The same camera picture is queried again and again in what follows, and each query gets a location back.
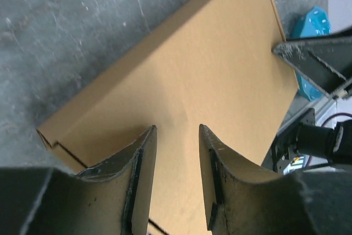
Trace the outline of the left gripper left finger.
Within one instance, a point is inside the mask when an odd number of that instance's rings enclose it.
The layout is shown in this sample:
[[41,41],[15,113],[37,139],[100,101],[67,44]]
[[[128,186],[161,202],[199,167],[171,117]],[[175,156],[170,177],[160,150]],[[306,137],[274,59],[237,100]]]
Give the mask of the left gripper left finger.
[[1,234],[146,234],[156,151],[150,126],[78,174],[1,168]]

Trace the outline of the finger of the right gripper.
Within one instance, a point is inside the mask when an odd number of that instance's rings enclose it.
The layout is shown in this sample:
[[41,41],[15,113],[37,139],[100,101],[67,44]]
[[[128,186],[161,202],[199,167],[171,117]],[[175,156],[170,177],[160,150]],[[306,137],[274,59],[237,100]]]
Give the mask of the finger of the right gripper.
[[290,39],[276,44],[272,52],[325,96],[351,98],[351,27],[329,35]]

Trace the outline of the brown cardboard box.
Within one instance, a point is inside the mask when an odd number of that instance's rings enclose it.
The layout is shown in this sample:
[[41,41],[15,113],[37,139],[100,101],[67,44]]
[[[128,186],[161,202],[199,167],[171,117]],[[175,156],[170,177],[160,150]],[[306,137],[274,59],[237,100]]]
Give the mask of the brown cardboard box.
[[261,164],[297,92],[274,0],[190,0],[38,128],[75,172],[157,127],[150,218],[207,234],[199,126]]

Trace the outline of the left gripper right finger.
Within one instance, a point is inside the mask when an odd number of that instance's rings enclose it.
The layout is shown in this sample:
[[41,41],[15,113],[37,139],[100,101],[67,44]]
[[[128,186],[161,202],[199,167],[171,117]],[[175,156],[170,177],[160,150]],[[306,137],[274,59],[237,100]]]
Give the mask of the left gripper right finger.
[[213,234],[351,234],[351,173],[280,175],[199,126],[206,227]]

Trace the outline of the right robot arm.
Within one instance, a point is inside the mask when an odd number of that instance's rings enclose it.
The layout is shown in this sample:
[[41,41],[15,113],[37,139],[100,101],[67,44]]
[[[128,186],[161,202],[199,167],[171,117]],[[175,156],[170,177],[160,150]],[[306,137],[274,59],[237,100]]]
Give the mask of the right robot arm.
[[[272,48],[329,99],[351,98],[351,28],[330,35],[291,39]],[[334,168],[351,169],[351,120],[317,126],[309,108],[278,133],[262,165],[282,174],[294,158],[315,156]]]

